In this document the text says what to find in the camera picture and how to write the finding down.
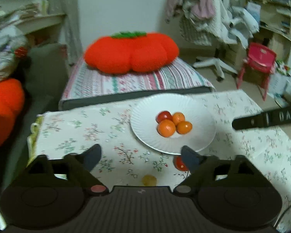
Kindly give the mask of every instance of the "chair backrest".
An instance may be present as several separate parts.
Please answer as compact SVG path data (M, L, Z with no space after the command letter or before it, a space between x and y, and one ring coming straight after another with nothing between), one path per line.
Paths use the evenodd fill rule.
M248 57L261 66L272 67L276 61L277 54L264 45L251 43Z

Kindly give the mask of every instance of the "pink round button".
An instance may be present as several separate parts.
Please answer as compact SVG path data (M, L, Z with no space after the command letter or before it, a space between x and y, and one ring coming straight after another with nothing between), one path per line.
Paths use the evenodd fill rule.
M105 186L102 185L95 185L91 187L91 191L93 193L102 193L106 190L107 188Z

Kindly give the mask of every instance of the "red children's chair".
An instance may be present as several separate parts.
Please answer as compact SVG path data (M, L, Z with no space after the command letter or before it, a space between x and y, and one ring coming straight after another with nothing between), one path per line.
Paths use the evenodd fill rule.
M258 43L251 43L249 46L248 57L244 59L244 65L238 74L237 89L241 86L246 66L265 74L262 87L265 89L263 100L265 101L270 75L273 73L277 54Z

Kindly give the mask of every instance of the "white tablecloth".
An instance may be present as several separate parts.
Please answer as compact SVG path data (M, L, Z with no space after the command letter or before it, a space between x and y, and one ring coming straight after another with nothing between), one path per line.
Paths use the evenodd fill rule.
M291 204L291 141L280 128L235 132L235 117L259 112L260 107L242 90L192 95L213 114L217 134L201 153L220 159L246 155L279 191L283 209ZM173 165L173 156L156 152L133 134L131 109L140 99L77 108L45 114L36 142L35 155L59 159L65 154L82 153L99 143L103 158L91 172L111 190L114 185L143 185L142 178L152 175L157 185L173 188L188 172ZM291 210L283 218L280 231L291 229Z

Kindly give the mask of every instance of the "white plate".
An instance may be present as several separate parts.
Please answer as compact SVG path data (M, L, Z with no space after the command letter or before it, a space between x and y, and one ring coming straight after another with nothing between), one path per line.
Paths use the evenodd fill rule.
M181 112L193 125L191 132L162 137L156 130L156 116L162 111L172 115ZM168 154L180 155L184 145L196 152L206 148L216 135L215 121L205 106L189 96L157 94L142 100L132 111L130 123L135 135L151 148Z

